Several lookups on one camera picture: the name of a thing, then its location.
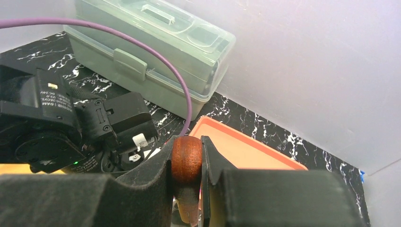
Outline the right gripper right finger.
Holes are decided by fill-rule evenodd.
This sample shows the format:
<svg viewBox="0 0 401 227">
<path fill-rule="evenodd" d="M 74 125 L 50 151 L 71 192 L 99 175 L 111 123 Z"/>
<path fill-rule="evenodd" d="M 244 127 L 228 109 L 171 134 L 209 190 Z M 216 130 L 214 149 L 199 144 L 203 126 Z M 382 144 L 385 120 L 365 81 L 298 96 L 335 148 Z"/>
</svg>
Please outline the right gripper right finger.
<svg viewBox="0 0 401 227">
<path fill-rule="evenodd" d="M 342 178 L 324 170 L 239 169 L 202 136 L 204 227 L 364 227 Z"/>
</svg>

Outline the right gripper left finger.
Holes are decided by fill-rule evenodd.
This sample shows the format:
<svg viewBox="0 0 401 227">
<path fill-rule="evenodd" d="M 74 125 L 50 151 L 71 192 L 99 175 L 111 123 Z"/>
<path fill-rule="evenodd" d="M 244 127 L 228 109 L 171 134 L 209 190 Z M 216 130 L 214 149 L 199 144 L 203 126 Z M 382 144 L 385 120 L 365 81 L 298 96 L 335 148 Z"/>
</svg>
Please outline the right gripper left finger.
<svg viewBox="0 0 401 227">
<path fill-rule="evenodd" d="M 1 175 L 3 227 L 168 227 L 173 139 L 152 158 L 107 174 Z"/>
</svg>

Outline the orange-red plastic tray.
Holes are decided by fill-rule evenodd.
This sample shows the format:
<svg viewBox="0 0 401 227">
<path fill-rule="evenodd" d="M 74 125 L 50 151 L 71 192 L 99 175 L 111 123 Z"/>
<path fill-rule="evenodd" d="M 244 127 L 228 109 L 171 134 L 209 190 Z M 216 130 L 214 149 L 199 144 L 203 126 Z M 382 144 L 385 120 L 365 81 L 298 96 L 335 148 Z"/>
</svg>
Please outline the orange-red plastic tray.
<svg viewBox="0 0 401 227">
<path fill-rule="evenodd" d="M 218 152 L 240 169 L 307 170 L 275 149 L 206 116 L 197 121 L 190 136 L 208 136 Z"/>
</svg>

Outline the metal scraper orange handle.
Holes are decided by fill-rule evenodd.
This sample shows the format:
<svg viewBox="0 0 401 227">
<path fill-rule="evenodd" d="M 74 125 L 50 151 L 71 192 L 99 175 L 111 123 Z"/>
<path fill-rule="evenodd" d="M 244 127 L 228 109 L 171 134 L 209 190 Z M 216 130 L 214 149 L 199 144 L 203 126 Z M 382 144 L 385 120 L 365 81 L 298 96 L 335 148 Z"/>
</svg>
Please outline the metal scraper orange handle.
<svg viewBox="0 0 401 227">
<path fill-rule="evenodd" d="M 173 192 L 181 220 L 195 227 L 199 218 L 202 175 L 202 142 L 192 136 L 173 141 L 171 173 Z"/>
</svg>

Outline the yellow plastic tray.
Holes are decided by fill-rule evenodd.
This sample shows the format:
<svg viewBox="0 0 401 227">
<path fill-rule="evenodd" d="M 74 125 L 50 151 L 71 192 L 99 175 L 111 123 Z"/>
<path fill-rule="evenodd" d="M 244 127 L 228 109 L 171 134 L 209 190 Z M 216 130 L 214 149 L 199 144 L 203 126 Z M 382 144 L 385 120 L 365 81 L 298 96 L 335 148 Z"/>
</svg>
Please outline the yellow plastic tray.
<svg viewBox="0 0 401 227">
<path fill-rule="evenodd" d="M 30 170 L 30 165 L 28 164 L 1 164 L 0 165 L 0 174 L 34 174 Z"/>
</svg>

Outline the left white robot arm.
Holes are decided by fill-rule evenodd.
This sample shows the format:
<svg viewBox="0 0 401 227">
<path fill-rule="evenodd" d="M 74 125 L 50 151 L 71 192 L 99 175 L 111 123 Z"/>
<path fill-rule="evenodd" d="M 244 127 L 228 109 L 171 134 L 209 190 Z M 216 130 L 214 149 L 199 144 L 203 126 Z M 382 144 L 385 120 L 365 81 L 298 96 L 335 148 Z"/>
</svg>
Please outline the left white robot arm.
<svg viewBox="0 0 401 227">
<path fill-rule="evenodd" d="M 104 99 L 41 68 L 0 67 L 0 161 L 32 172 L 119 176 L 158 132 L 137 92 Z"/>
</svg>

